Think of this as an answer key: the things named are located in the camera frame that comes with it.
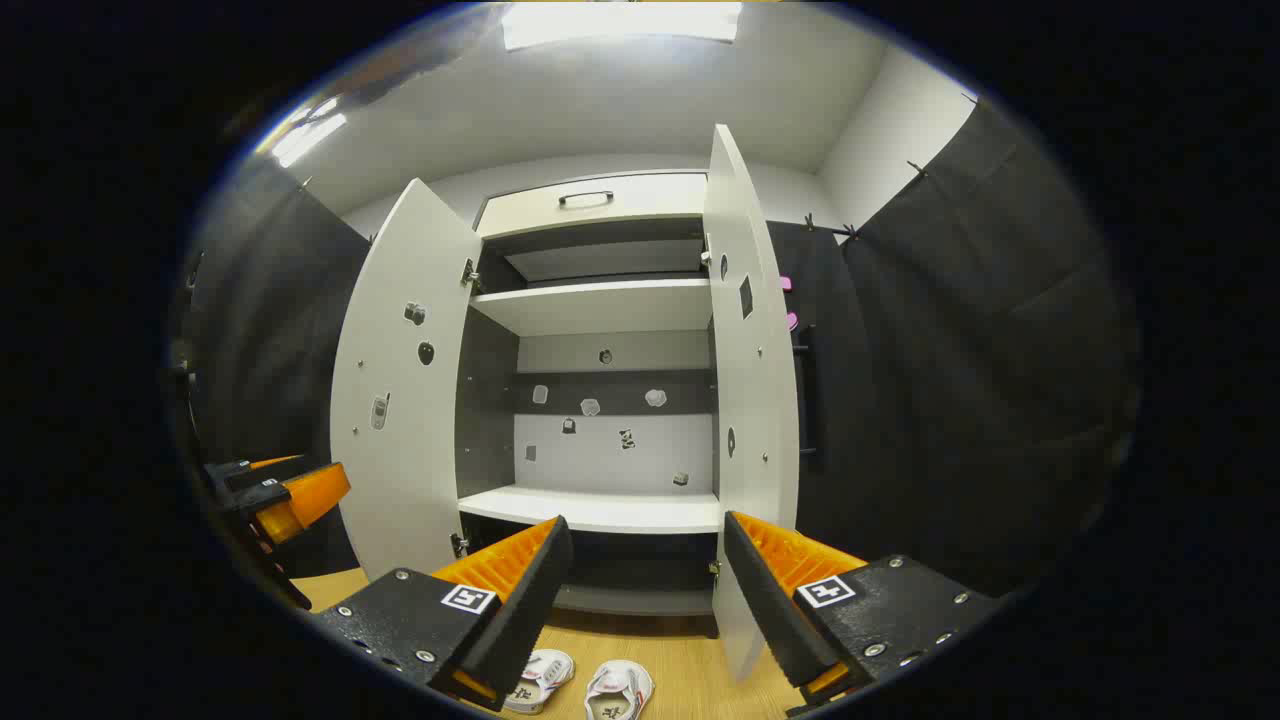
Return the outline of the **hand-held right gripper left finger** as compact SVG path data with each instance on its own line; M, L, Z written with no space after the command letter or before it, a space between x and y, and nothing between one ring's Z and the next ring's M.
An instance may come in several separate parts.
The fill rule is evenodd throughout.
M554 516L435 571L394 568L312 624L385 675L498 711L572 564L570 524Z

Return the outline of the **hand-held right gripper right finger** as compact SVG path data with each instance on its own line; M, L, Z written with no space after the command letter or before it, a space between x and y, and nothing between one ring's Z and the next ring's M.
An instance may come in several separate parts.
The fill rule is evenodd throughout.
M1004 606L906 555L867 561L745 512L727 511L726 557L799 717L896 680Z

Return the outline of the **white shoe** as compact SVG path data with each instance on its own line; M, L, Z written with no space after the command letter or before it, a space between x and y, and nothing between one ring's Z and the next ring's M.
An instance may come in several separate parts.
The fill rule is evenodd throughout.
M575 675L575 661L559 650L534 650L503 710L540 714L547 701Z
M614 659L600 665L586 685L586 720L640 720L657 684L640 664Z

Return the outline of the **white shoe cabinet door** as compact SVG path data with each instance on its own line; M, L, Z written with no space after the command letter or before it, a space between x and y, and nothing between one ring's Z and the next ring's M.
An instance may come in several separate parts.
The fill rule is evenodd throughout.
M370 580L453 562L456 409L481 241L411 179L370 245L335 351L330 450L349 479L340 515Z
M791 529L800 420L792 337L774 246L748 164L727 126L713 131L703 225L716 352L718 498Z

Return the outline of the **white shoe cabinet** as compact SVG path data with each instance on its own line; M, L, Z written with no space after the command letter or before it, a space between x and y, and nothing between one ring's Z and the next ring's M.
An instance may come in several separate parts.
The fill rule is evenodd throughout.
M549 184L653 172L703 170L636 170ZM703 214L480 238L483 283L474 297L580 283L707 281ZM716 382L710 324L521 338L470 307L457 384L458 501L506 486L718 498ZM465 556L529 527L460 511L452 548ZM717 637L716 533L571 534L575 560L558 609L681 620Z

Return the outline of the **white cabinet shelf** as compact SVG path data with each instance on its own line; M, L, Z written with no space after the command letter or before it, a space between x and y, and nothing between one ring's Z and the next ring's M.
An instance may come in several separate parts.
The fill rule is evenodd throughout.
M485 293L470 306L516 336L704 331L705 279L617 281Z
M536 525L563 518L570 529L628 536L717 533L723 510L712 493L608 495L506 486L458 501L461 512Z

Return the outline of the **white cabinet drawer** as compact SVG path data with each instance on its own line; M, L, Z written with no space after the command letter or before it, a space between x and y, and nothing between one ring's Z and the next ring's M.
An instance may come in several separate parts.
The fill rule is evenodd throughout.
M557 202L562 195L590 190L613 190L614 199L580 199L567 208ZM488 199L475 231L488 240L602 222L700 217L705 193L704 172L653 172L545 184Z

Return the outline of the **black backdrop cloth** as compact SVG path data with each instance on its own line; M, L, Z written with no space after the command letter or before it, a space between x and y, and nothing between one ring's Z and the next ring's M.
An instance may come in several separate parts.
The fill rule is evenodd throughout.
M184 331L205 459L328 462L337 346L369 240L261 165L221 188L196 243Z
M1071 181L988 102L850 240L771 222L815 325L799 532L989 596L1100 515L1140 397L1133 292Z

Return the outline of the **small ceiling light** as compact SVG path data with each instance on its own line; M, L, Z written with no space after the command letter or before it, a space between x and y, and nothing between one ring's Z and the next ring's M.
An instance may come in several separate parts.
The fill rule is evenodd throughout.
M282 168L293 167L347 124L342 100L335 95L292 111L268 142L268 155Z

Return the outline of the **large ceiling light panel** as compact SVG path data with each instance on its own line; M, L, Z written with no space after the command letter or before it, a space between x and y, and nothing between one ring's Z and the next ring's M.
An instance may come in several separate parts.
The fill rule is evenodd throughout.
M502 17L509 51L581 38L675 36L731 44L742 3L513 3Z

